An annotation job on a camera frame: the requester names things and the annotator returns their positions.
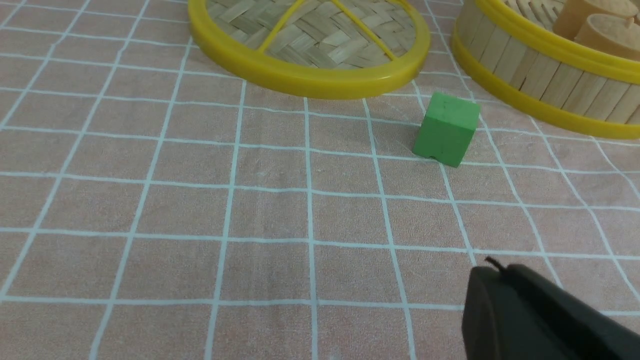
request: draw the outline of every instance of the green cube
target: green cube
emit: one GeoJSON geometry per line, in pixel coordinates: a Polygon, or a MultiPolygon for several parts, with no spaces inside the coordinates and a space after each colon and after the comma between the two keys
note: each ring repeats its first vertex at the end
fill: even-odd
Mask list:
{"type": "Polygon", "coordinates": [[[431,96],[413,153],[458,167],[474,137],[480,105],[441,94],[431,96]]]}

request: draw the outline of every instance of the grid pattern tablecloth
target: grid pattern tablecloth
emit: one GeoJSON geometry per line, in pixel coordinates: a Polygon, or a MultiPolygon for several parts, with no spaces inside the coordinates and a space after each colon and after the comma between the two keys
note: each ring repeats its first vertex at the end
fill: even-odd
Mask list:
{"type": "Polygon", "coordinates": [[[29,359],[463,359],[468,271],[525,263],[640,331],[640,142],[501,104],[453,62],[317,101],[248,84],[182,0],[0,0],[0,353],[29,359]],[[477,101],[458,169],[410,148],[477,101]]]}

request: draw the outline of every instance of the woven bamboo lid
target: woven bamboo lid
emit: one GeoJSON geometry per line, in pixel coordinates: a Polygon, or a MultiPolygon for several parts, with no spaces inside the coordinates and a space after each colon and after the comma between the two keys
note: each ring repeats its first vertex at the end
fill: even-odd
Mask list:
{"type": "Polygon", "coordinates": [[[258,49],[267,40],[266,55],[311,68],[375,67],[404,55],[415,42],[411,17],[394,0],[340,0],[341,7],[332,0],[306,0],[292,9],[295,3],[207,0],[207,11],[235,41],[258,49]],[[284,26],[270,37],[285,16],[284,26]]]}

